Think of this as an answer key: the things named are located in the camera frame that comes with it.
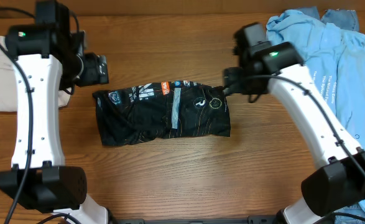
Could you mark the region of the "black patterned cycling jersey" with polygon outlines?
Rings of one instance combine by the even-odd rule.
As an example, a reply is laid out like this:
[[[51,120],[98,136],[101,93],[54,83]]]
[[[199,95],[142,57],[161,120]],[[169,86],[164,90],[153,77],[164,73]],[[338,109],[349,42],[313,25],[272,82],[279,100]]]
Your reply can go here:
[[[231,123],[220,86],[188,80],[148,83],[93,93],[104,146],[125,146],[157,138],[228,137]]]

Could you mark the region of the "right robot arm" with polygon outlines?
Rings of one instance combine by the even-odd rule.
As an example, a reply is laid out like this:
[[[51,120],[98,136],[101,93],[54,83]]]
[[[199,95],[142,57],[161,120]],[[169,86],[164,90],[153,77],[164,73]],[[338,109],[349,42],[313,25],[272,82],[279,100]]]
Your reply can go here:
[[[234,34],[238,66],[223,72],[227,95],[254,103],[274,95],[301,132],[315,171],[301,184],[301,198],[275,215],[251,215],[249,223],[333,223],[342,208],[365,199],[365,149],[321,97],[308,67],[290,42],[271,44],[260,23]]]

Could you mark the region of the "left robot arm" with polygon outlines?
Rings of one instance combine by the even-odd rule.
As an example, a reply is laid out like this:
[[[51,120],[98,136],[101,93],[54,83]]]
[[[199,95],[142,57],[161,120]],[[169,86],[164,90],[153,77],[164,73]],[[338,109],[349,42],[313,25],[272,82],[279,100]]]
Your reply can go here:
[[[67,166],[60,143],[58,94],[107,84],[106,57],[85,53],[85,32],[70,30],[74,13],[56,1],[37,1],[34,23],[10,27],[0,47],[14,66],[17,137],[0,190],[22,206],[72,223],[113,223],[88,195],[85,171]]]

